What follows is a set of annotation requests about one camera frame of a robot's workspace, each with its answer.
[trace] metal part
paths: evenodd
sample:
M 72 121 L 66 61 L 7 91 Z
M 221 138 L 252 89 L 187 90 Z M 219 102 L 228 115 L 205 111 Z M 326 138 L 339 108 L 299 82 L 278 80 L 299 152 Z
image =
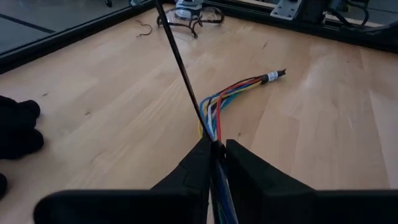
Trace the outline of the metal part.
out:
M 275 9 L 272 10 L 271 16 L 291 21 L 296 17 L 301 2 L 302 0 L 280 0 Z

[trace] black object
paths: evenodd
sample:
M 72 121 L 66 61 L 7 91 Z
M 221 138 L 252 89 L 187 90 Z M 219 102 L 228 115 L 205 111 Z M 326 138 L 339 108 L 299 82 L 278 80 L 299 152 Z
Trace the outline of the black object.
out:
M 105 0 L 105 4 L 108 7 L 112 7 L 112 5 L 113 5 L 112 0 Z
M 7 192 L 7 178 L 4 174 L 0 174 L 0 198 Z
M 42 199 L 36 224 L 206 223 L 210 142 L 203 138 L 150 190 L 69 190 Z
M 313 190 L 227 140 L 240 223 L 397 223 L 398 190 Z
M 35 129 L 40 106 L 0 96 L 0 159 L 19 159 L 40 150 L 43 135 Z
M 35 223 L 206 223 L 210 167 L 217 159 L 210 149 L 210 142 L 201 139 L 150 190 L 69 190 L 49 195 L 36 206 Z M 317 191 L 230 139 L 226 163 L 240 223 L 398 222 L 396 190 Z

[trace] white label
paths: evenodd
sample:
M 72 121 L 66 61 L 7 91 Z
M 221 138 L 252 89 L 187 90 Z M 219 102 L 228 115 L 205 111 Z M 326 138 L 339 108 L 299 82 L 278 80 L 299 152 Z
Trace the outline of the white label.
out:
M 274 81 L 275 79 L 278 78 L 278 72 L 270 72 L 267 74 L 268 75 L 268 81 Z

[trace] wooden tabletop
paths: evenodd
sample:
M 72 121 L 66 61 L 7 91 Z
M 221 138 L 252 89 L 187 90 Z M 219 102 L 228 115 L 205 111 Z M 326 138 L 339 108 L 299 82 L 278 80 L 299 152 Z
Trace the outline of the wooden tabletop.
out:
M 30 223 L 63 189 L 148 189 L 198 141 L 197 118 L 155 9 L 0 76 L 0 95 L 42 108 L 38 153 L 0 161 L 0 223 Z M 154 27 L 151 35 L 136 20 Z M 398 56 L 226 17 L 175 32 L 200 100 L 243 78 L 286 76 L 221 115 L 238 140 L 316 189 L 398 187 Z

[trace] black plastic part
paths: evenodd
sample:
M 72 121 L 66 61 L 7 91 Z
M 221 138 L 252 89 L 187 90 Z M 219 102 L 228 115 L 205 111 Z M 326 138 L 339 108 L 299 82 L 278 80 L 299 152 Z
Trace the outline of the black plastic part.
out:
M 229 187 L 240 223 L 398 223 L 398 190 L 316 191 L 227 140 Z
M 3 196 L 6 194 L 7 192 L 7 177 L 0 173 L 0 199 L 3 198 Z
M 210 142 L 203 138 L 150 190 L 69 190 L 42 199 L 36 224 L 206 223 Z
M 112 5 L 113 5 L 112 0 L 105 0 L 105 4 L 108 7 L 112 7 Z
M 240 223 L 305 223 L 309 209 L 300 194 L 309 186 L 257 157 L 235 140 L 226 142 L 228 182 Z M 279 195 L 291 197 L 278 198 Z

